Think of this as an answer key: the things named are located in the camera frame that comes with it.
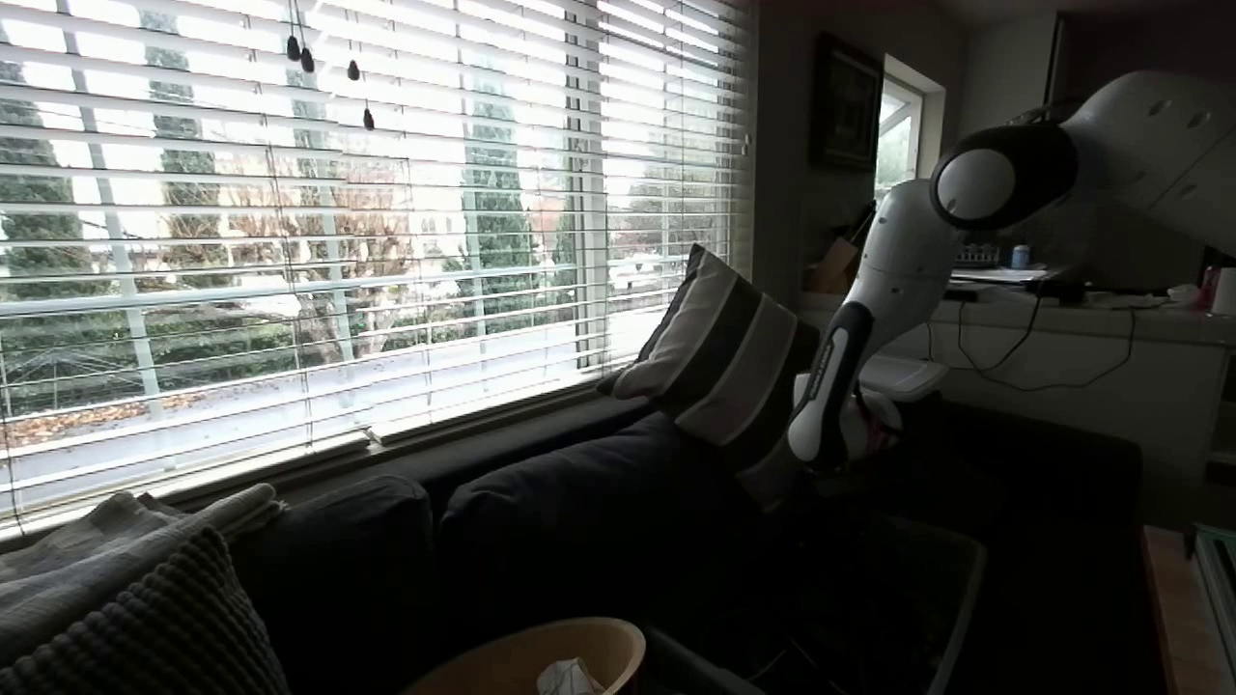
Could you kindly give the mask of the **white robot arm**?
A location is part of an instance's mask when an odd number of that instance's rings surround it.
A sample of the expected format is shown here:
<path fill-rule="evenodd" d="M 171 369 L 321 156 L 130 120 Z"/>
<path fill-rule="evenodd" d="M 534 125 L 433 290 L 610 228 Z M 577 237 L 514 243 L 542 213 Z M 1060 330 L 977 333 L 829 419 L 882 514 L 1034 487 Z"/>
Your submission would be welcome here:
<path fill-rule="evenodd" d="M 856 275 L 814 364 L 796 379 L 787 452 L 827 464 L 827 436 L 856 373 L 930 316 L 970 237 L 1011 234 L 1062 200 L 1116 205 L 1231 254 L 1236 88 L 1133 71 L 1060 125 L 975 133 L 930 178 L 891 185 L 872 209 Z"/>

